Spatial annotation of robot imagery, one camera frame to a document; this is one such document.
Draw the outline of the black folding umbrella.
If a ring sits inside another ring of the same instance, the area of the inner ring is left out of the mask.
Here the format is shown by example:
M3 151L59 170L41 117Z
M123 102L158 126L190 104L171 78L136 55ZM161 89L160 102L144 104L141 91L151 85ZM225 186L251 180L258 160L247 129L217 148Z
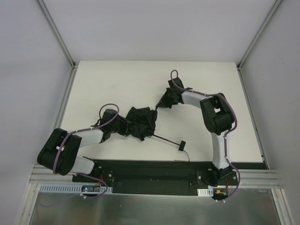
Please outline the black folding umbrella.
M127 113L125 119L130 122L128 133L138 138L141 141L145 140L145 137L155 137L161 139L165 142L172 143L178 146L178 151L184 152L187 155L188 161L190 162L189 154L184 150L186 146L185 141L181 141L180 143L176 143L164 137L158 136L155 134L156 128L156 120L158 117L157 110L152 110L149 107L145 108L135 108L132 107Z

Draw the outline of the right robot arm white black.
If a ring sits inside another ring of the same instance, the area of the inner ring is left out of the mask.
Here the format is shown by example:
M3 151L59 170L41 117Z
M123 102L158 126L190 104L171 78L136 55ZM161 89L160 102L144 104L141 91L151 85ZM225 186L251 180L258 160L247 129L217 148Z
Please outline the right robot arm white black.
M157 103L156 108L171 108L179 103L201 109L203 122L211 133L213 158L212 168L202 176L202 181L216 187L218 182L232 172L228 156L228 133L235 123L232 108L223 94L201 94L192 89L185 89L180 78L168 81L169 87Z

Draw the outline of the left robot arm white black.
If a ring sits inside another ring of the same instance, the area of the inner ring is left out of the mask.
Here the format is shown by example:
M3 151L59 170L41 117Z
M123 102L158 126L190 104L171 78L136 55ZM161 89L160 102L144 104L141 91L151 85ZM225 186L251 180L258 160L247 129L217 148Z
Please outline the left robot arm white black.
M113 109L106 109L96 124L77 131L56 128L41 149L37 163L62 176L68 173L91 174L96 162L78 156L80 148L103 143L111 134L126 135L130 121Z

